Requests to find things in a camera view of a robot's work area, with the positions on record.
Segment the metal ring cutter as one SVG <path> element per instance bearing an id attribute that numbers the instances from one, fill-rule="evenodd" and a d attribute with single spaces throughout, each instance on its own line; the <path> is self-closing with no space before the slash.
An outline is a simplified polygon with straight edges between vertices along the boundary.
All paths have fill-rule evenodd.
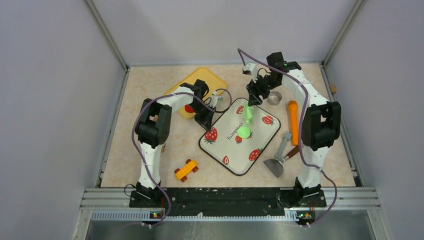
<path id="1" fill-rule="evenodd" d="M 268 95 L 267 102 L 271 106 L 278 106 L 281 103 L 283 96 L 279 91 L 271 91 Z"/>

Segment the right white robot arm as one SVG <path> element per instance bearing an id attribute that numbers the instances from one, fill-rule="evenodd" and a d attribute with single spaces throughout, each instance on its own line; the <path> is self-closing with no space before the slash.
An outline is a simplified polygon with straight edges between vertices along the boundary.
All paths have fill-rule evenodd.
<path id="1" fill-rule="evenodd" d="M 341 105 L 323 97 L 305 78 L 296 61 L 287 62 L 281 52 L 271 53 L 266 63 L 257 59 L 244 63 L 242 72 L 250 75 L 247 84 L 248 106 L 263 103 L 271 90 L 284 86 L 302 105 L 298 122 L 298 150 L 303 163 L 294 187 L 279 197 L 284 207 L 308 206 L 321 199 L 321 175 L 326 155 L 334 141 L 340 137 Z"/>

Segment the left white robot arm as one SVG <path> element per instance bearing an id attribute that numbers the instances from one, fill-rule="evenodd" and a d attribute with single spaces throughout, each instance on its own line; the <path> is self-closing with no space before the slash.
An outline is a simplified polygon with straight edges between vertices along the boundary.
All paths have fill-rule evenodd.
<path id="1" fill-rule="evenodd" d="M 189 106 L 194 111 L 195 122 L 210 131 L 216 108 L 203 100 L 208 92 L 206 82 L 197 79 L 194 84 L 182 83 L 170 94 L 144 100 L 131 139 L 142 162 L 135 188 L 147 206 L 154 207 L 160 202 L 161 151 L 170 134 L 173 113 Z"/>

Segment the green dough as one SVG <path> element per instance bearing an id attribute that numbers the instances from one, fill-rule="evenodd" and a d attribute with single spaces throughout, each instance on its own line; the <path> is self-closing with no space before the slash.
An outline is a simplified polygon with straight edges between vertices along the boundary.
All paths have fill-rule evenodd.
<path id="1" fill-rule="evenodd" d="M 253 118 L 253 107 L 249 106 L 249 104 L 246 103 L 243 106 L 243 111 L 241 113 L 241 116 L 247 124 L 250 124 Z"/>

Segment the round green dough wrapper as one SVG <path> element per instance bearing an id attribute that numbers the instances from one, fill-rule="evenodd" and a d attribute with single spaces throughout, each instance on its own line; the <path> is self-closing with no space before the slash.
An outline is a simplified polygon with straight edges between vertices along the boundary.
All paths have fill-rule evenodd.
<path id="1" fill-rule="evenodd" d="M 241 137 L 242 139 L 247 139 L 251 136 L 251 129 L 247 126 L 241 126 L 238 130 L 237 130 L 237 135 L 239 137 Z"/>

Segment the yellow tray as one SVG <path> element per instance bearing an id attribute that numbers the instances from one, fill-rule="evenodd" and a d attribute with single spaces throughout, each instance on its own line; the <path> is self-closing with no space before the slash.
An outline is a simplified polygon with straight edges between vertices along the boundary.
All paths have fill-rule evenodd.
<path id="1" fill-rule="evenodd" d="M 195 85 L 196 81 L 200 80 L 203 83 L 200 84 L 200 88 L 203 87 L 205 89 L 203 93 L 202 99 L 206 101 L 207 104 L 211 102 L 210 97 L 215 94 L 219 96 L 224 91 L 219 89 L 227 89 L 228 84 L 223 79 L 218 77 L 215 73 L 210 71 L 206 67 L 198 67 L 192 73 L 187 75 L 185 78 L 177 82 L 173 87 L 164 92 L 164 95 L 171 94 L 174 92 L 180 85 L 182 84 L 190 84 Z"/>

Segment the metal scraper brown handle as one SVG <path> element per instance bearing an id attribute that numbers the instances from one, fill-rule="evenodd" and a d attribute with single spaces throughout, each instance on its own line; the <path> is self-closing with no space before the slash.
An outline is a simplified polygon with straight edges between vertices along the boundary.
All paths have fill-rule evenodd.
<path id="1" fill-rule="evenodd" d="M 263 161 L 265 166 L 276 178 L 279 178 L 283 174 L 284 163 L 299 152 L 299 147 L 293 147 L 285 156 L 283 156 L 283 150 L 284 148 L 279 147 L 273 158 Z"/>

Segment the white strawberry tray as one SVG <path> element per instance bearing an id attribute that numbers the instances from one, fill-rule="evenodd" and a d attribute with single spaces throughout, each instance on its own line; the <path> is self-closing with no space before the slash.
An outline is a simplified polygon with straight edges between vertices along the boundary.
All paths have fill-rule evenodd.
<path id="1" fill-rule="evenodd" d="M 281 127 L 276 116 L 258 106 L 252 107 L 251 123 L 247 124 L 242 118 L 247 102 L 245 98 L 235 99 L 198 142 L 203 152 L 236 176 L 250 170 Z M 249 138 L 238 136 L 237 130 L 242 126 L 250 128 Z"/>

